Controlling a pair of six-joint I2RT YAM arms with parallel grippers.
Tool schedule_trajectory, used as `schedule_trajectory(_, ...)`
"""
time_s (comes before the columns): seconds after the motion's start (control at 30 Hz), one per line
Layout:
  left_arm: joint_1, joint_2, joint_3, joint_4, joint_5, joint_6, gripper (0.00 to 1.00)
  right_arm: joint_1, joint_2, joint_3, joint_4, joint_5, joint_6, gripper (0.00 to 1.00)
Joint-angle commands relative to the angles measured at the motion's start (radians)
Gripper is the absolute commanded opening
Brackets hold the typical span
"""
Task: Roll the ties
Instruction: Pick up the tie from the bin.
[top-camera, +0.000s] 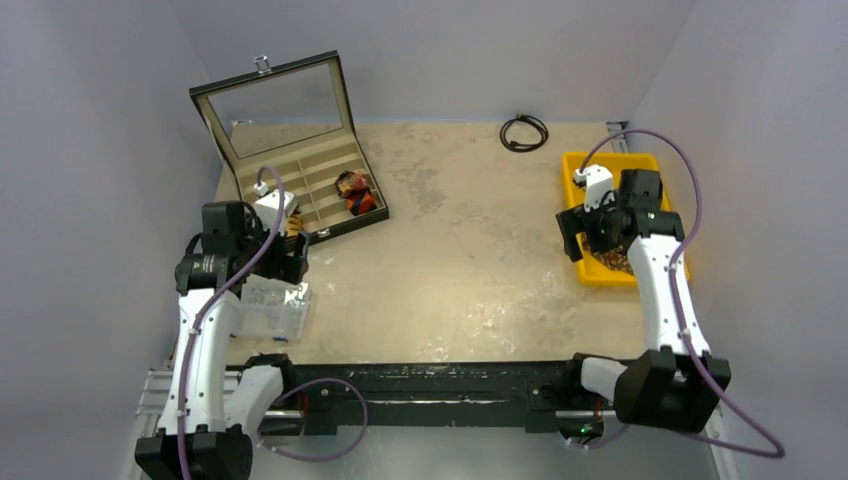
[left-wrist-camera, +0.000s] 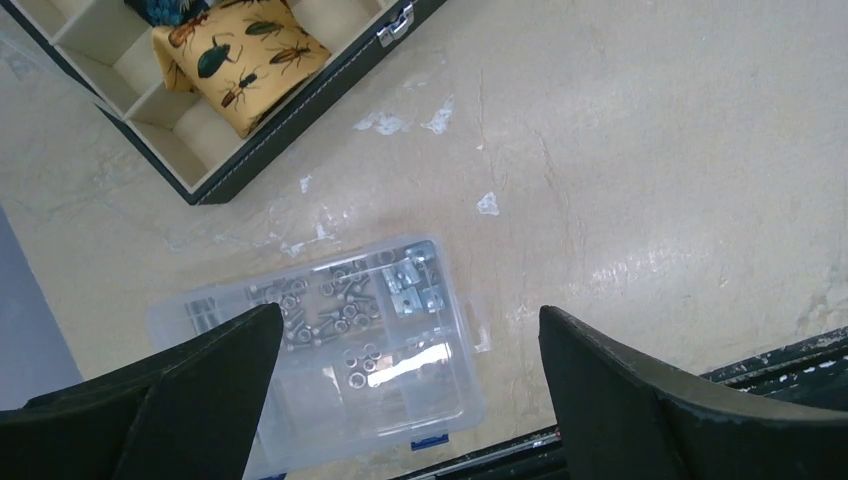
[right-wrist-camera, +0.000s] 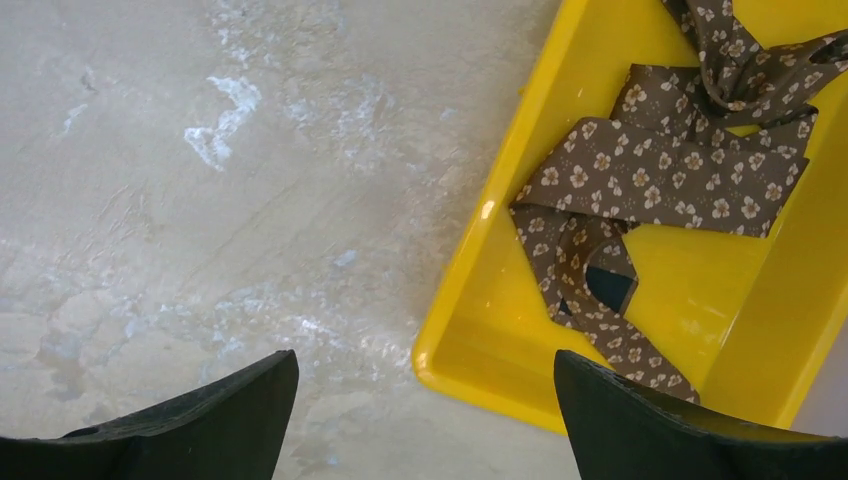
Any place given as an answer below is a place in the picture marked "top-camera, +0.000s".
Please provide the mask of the brown floral tie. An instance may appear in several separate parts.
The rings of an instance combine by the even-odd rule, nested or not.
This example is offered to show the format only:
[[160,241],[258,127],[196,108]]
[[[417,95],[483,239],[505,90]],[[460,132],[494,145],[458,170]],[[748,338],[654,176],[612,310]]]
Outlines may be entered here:
[[585,236],[581,238],[580,243],[584,250],[608,270],[634,275],[627,253],[622,246],[617,246],[605,252],[594,252],[590,250],[589,242]]

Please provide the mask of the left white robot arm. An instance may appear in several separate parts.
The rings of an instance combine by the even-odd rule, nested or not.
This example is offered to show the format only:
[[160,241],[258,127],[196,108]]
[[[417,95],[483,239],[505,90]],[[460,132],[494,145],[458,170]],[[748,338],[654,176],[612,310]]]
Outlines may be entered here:
[[249,360],[231,396],[224,393],[228,344],[247,309],[245,279],[302,280],[308,235],[287,253],[283,203],[213,202],[201,216],[174,270],[179,333],[165,405],[154,433],[134,449],[151,479],[248,478],[265,409],[287,408],[298,395],[287,357],[265,354]]

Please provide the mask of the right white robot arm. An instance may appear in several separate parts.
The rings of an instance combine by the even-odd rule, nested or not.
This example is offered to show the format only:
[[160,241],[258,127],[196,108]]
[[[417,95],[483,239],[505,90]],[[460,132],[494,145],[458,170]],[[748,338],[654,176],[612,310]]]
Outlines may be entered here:
[[728,361],[712,355],[700,330],[689,294],[680,247],[685,233],[680,216],[662,206],[659,172],[626,169],[618,178],[605,167],[576,170],[581,204],[556,219],[569,259],[625,253],[635,275],[646,334],[635,360],[585,357],[580,369],[564,376],[561,392],[576,407],[598,396],[610,401],[619,421],[681,433],[703,430],[719,402],[715,386],[731,379]]

